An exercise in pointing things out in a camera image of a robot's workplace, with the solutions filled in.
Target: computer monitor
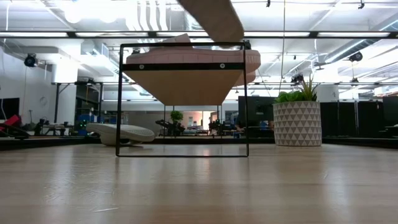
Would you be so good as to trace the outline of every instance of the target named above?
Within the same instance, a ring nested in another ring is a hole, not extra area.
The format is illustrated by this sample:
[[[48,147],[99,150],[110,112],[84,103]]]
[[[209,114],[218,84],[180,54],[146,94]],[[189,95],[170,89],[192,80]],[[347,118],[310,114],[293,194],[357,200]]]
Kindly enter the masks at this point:
[[[398,124],[398,96],[383,97],[384,122],[386,126]]]
[[[244,96],[239,96],[239,122],[241,126],[246,126],[245,103]],[[272,104],[274,103],[275,97],[248,96],[248,126],[259,126],[261,121],[273,121],[274,108]]]
[[[19,98],[0,99],[0,120],[7,120],[14,115],[19,115]]]

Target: white geometric planter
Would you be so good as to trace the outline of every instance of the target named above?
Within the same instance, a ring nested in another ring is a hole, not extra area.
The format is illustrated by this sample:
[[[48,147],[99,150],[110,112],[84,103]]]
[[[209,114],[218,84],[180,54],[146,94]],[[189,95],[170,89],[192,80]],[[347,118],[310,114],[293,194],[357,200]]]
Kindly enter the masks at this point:
[[[296,101],[274,104],[274,136],[278,146],[320,146],[320,103]]]

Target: white column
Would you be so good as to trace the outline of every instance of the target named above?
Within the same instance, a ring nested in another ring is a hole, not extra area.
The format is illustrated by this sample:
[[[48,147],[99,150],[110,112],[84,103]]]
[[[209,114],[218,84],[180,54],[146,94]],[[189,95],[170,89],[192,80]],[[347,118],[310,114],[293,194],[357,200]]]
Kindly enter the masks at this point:
[[[313,82],[339,82],[338,68],[328,67],[324,70],[316,70]],[[319,102],[336,102],[339,100],[338,85],[319,85],[315,91]]]
[[[78,64],[70,61],[64,60],[59,62],[52,67],[53,82],[65,83],[65,82],[75,82],[77,81]],[[60,86],[60,91],[65,87],[65,85]],[[55,92],[53,96],[53,104],[55,107]],[[69,124],[75,123],[75,102],[76,102],[76,86],[69,85],[64,89],[58,98],[58,117],[57,123],[63,123],[68,121]]]
[[[339,100],[338,85],[322,86],[315,89],[319,102],[337,102]]]

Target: red object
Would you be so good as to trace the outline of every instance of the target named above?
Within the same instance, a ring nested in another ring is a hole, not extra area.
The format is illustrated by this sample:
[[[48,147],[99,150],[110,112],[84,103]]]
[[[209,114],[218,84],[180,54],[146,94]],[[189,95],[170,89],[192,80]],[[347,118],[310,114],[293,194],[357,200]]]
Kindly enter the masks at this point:
[[[15,123],[17,123],[18,121],[19,121],[19,117],[17,115],[14,115],[14,116],[10,117],[8,120],[6,120],[4,122],[4,124],[12,126]]]

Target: small plant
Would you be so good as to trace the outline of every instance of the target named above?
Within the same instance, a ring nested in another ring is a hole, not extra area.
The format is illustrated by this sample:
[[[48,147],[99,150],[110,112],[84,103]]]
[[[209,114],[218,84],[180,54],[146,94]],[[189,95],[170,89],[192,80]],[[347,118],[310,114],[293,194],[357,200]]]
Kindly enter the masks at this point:
[[[172,111],[170,117],[174,123],[180,122],[184,118],[183,114],[179,111]]]
[[[317,93],[315,92],[315,89],[319,84],[312,87],[312,80],[313,77],[310,76],[310,80],[308,82],[305,82],[305,80],[300,82],[302,87],[299,87],[299,91],[291,91],[290,93],[286,93],[284,91],[280,92],[275,102],[285,103],[294,101],[316,101]]]

